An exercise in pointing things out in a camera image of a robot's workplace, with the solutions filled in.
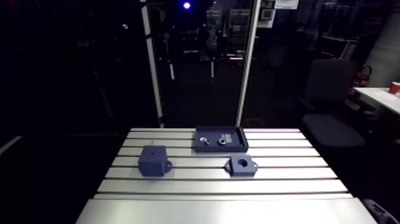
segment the office chair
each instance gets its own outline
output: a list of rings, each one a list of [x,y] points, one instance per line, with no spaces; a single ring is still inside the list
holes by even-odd
[[[312,139],[323,148],[356,148],[365,145],[364,138],[343,122],[351,112],[345,105],[357,65],[353,61],[315,60],[311,67],[305,97],[300,99],[307,114],[302,123]],[[358,116],[370,109],[364,102]]]

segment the chair backrest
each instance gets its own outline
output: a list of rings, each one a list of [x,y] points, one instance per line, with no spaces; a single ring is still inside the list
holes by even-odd
[[[305,98],[310,102],[343,104],[357,73],[354,61],[315,60],[308,78]]]

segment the metal ring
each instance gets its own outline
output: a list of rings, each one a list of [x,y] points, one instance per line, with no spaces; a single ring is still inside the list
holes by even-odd
[[[218,144],[219,145],[226,145],[226,140],[224,138],[218,139]]]

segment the dark gray box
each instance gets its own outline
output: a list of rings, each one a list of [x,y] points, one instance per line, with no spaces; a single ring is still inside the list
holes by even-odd
[[[139,157],[139,170],[143,176],[164,176],[172,168],[163,145],[145,145]]]

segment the blue light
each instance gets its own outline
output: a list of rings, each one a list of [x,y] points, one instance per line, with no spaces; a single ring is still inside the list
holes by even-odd
[[[184,7],[186,10],[188,10],[188,9],[190,8],[190,3],[188,3],[188,2],[183,3],[183,7]]]

